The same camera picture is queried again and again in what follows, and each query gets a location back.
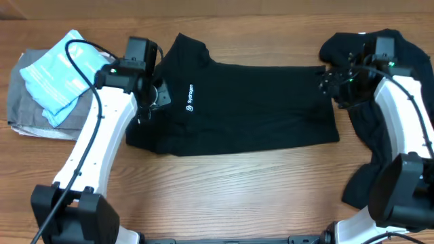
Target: folded cloth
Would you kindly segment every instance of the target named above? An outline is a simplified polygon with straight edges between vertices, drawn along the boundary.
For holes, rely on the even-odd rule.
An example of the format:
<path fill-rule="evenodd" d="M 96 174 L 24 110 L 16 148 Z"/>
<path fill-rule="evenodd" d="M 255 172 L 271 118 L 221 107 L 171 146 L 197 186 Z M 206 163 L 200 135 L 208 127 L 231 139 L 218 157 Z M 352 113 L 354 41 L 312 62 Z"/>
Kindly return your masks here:
<path fill-rule="evenodd" d="M 42 58 L 20 70 L 28 92 L 45 109 L 42 116 L 53 127 L 58 127 L 68 117 L 77 105 L 77 98 L 89 88 L 66 57 L 64 47 L 71 39 L 83 37 L 71 30 Z M 86 43 L 70 44 L 69 53 L 91 82 L 96 71 L 108 64 L 98 50 Z"/>
<path fill-rule="evenodd" d="M 43 138 L 76 140 L 86 121 L 92 103 L 90 90 L 82 94 L 70 115 L 57 128 L 42 116 L 43 108 L 26 89 L 20 69 L 40 59 L 48 50 L 28 49 L 11 71 L 7 93 L 7 123 L 19 134 Z"/>

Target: black t-shirt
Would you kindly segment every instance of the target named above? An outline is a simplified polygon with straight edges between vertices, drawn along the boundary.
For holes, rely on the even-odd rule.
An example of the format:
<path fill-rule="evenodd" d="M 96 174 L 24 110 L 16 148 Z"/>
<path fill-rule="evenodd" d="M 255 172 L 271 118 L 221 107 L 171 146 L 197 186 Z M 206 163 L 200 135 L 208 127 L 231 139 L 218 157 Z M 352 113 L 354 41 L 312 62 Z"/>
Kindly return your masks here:
<path fill-rule="evenodd" d="M 127 143 L 158 154 L 217 155 L 339 141 L 332 101 L 318 88 L 324 66 L 221 64 L 179 34 L 155 75 L 172 105 L 133 120 Z"/>

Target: light blue towel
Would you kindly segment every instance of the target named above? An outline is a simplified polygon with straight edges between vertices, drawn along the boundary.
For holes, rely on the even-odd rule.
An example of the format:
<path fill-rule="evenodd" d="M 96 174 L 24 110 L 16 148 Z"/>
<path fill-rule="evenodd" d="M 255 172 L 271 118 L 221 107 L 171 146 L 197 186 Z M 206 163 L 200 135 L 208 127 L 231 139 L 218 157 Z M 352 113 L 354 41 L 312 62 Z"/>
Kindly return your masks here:
<path fill-rule="evenodd" d="M 33 99 L 44 108 L 42 115 L 53 127 L 58 127 L 74 109 L 78 97 L 89 86 L 68 61 L 65 44 L 71 39 L 83 39 L 76 30 L 51 48 L 32 65 L 20 70 L 26 88 Z M 85 76 L 94 82 L 94 75 L 107 60 L 91 45 L 72 43 L 69 53 Z"/>

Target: wooden table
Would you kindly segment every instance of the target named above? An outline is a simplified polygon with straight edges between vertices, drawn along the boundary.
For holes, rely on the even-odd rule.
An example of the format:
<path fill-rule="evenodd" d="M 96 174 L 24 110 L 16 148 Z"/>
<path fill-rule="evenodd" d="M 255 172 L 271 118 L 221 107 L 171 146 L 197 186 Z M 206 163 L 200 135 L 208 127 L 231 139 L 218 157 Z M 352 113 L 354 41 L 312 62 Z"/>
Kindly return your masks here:
<path fill-rule="evenodd" d="M 430 14 L 251 16 L 0 22 L 0 243 L 28 243 L 37 231 L 30 207 L 36 184 L 50 184 L 74 142 L 19 136 L 6 124 L 9 74 L 26 48 L 50 48 L 77 29 L 122 56 L 127 38 L 167 51 L 181 32 L 206 43 L 218 62 L 254 66 L 321 64 L 321 45 L 336 32 L 396 28 L 434 54 Z M 212 157 L 157 156 L 121 144 L 108 200 L 121 223 L 148 238 L 209 239 L 319 234 L 356 210 L 341 203 L 352 173 L 371 152 L 335 109 L 339 143 Z M 426 230 L 414 235 L 434 238 Z M 396 240 L 394 243 L 405 243 Z"/>

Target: folded fabric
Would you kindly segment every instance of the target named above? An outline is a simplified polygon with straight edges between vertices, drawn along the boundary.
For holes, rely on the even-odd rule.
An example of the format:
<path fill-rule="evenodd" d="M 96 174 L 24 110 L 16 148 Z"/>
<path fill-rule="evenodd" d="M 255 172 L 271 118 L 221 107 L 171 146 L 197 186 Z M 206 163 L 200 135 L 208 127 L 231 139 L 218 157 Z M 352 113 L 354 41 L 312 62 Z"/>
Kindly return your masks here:
<path fill-rule="evenodd" d="M 337 142 L 332 100 L 318 89 L 325 70 L 221 64 L 204 43 L 179 34 L 155 69 L 172 104 L 150 121 L 132 120 L 126 142 L 178 156 Z"/>
<path fill-rule="evenodd" d="M 45 109 L 42 116 L 53 127 L 58 127 L 68 117 L 77 105 L 77 98 L 89 88 L 66 57 L 64 47 L 71 39 L 83 37 L 78 31 L 71 30 L 38 61 L 20 70 L 28 92 Z M 108 64 L 91 45 L 72 43 L 68 50 L 71 58 L 91 82 L 94 82 L 96 71 Z"/>
<path fill-rule="evenodd" d="M 88 90 L 79 96 L 77 105 L 69 116 L 61 125 L 53 128 L 42 116 L 43 108 L 32 99 L 20 74 L 21 68 L 31 65 L 47 51 L 26 50 L 12 69 L 7 92 L 7 123 L 21 135 L 76 140 L 89 113 L 92 92 Z"/>

